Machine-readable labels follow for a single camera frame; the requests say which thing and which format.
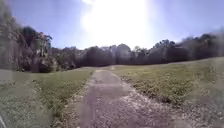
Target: sky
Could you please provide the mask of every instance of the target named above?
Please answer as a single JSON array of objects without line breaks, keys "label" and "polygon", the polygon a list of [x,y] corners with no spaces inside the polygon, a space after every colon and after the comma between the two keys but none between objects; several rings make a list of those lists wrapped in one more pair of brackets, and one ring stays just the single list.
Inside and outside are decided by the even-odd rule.
[{"label": "sky", "polygon": [[224,26],[223,0],[6,0],[21,25],[53,37],[52,46],[151,48]]}]

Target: grass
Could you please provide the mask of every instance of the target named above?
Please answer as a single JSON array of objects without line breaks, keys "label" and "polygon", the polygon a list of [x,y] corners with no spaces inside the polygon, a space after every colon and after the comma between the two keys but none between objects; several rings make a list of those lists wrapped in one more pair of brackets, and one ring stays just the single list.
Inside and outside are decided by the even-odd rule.
[{"label": "grass", "polygon": [[0,115],[7,127],[46,128],[93,69],[32,74],[0,70]]},{"label": "grass", "polygon": [[77,69],[67,72],[51,73],[36,81],[41,100],[52,110],[53,116],[61,117],[67,99],[78,93],[85,85],[93,70]]},{"label": "grass", "polygon": [[151,66],[115,66],[139,92],[209,124],[224,117],[224,58]]}]

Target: dirt path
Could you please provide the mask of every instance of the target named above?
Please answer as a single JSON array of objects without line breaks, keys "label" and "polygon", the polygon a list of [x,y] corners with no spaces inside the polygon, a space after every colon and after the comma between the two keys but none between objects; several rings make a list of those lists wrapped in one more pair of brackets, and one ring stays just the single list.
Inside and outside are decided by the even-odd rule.
[{"label": "dirt path", "polygon": [[84,96],[74,98],[66,108],[67,128],[191,128],[168,107],[103,70],[93,74]]}]

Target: sun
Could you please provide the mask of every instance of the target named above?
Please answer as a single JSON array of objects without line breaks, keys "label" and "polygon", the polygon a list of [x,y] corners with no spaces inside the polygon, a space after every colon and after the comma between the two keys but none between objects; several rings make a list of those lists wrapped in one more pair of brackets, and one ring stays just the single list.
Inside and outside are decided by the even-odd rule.
[{"label": "sun", "polygon": [[83,0],[91,5],[81,19],[94,45],[125,43],[131,47],[146,41],[146,0]]}]

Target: treeline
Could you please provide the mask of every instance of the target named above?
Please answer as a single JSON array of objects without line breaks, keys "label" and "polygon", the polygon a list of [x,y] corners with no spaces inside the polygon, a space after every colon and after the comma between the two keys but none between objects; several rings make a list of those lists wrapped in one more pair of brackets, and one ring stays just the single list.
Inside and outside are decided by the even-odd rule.
[{"label": "treeline", "polygon": [[151,49],[127,45],[51,47],[52,37],[22,27],[0,0],[0,68],[30,72],[69,70],[83,66],[149,65],[224,56],[224,33],[203,34],[175,43],[162,40]]}]

